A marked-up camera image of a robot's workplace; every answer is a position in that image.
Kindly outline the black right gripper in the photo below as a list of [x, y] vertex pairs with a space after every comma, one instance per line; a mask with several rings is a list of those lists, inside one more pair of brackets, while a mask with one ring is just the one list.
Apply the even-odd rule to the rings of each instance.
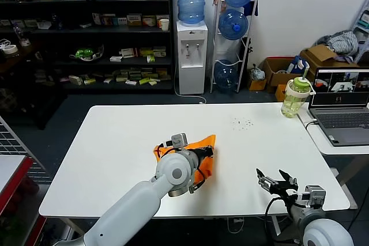
[[268, 176], [265, 176], [260, 169], [256, 169], [258, 184], [266, 191], [269, 191], [270, 194], [279, 195], [282, 199], [289, 198], [288, 190], [298, 190], [297, 179], [290, 176], [288, 173], [279, 169], [280, 175], [283, 177], [285, 181], [276, 181], [274, 182]]

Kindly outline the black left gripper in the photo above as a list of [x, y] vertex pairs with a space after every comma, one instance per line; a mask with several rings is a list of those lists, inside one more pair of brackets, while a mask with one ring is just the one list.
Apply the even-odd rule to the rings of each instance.
[[193, 150], [199, 160], [204, 160], [207, 157], [213, 157], [213, 149], [211, 147], [200, 147]]

